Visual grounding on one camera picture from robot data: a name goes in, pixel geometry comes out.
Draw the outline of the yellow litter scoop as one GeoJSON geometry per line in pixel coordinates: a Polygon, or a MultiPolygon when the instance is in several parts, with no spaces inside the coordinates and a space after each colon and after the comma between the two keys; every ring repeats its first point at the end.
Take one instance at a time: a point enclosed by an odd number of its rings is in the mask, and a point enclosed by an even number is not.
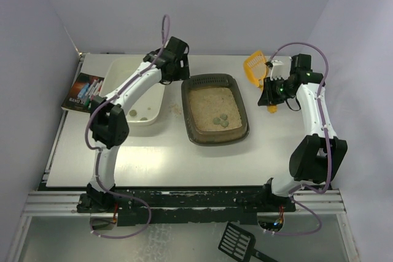
{"type": "Polygon", "coordinates": [[[268,61],[261,50],[251,54],[243,63],[245,75],[251,84],[261,92],[265,89],[265,79],[273,69],[274,64],[268,61]]]}

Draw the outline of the brown litter box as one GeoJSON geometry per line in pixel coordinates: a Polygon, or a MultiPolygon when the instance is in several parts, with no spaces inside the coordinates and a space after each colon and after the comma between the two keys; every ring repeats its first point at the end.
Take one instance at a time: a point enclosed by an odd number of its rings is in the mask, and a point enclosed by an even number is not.
{"type": "Polygon", "coordinates": [[[194,75],[181,85],[182,107],[189,140],[200,146],[233,144],[249,134],[249,123],[236,80],[228,74],[194,75]],[[229,126],[213,123],[227,114],[229,126]]]}

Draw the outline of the green clump two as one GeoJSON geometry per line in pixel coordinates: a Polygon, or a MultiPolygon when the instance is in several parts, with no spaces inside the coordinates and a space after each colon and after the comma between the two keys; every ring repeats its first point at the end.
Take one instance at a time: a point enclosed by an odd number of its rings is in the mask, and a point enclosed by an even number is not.
{"type": "Polygon", "coordinates": [[[131,110],[130,112],[129,112],[129,115],[131,116],[131,117],[135,117],[135,116],[137,116],[137,111],[136,110],[131,110]]]}

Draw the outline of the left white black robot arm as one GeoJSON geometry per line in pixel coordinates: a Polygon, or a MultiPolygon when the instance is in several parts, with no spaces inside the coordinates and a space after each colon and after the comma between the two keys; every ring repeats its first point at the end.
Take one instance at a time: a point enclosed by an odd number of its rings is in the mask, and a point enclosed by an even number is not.
{"type": "Polygon", "coordinates": [[[117,195],[114,169],[118,150],[130,131],[126,114],[154,85],[189,79],[188,54],[189,45],[171,37],[163,47],[148,53],[137,70],[115,90],[92,100],[84,137],[86,146],[95,151],[95,164],[87,196],[99,206],[111,206],[117,195]]]}

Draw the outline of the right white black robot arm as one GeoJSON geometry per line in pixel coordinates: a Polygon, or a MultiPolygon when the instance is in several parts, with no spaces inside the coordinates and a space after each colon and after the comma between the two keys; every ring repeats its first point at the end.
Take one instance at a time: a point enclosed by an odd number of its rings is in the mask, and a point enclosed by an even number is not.
{"type": "Polygon", "coordinates": [[[282,62],[269,60],[270,73],[263,80],[259,106],[271,109],[295,99],[302,113],[305,136],[289,159],[285,176],[269,180],[271,193],[288,197],[301,188],[329,188],[348,151],[345,140],[339,139],[329,119],[325,103],[325,77],[311,68],[311,56],[298,54],[291,58],[288,78],[280,70],[282,62]]]}

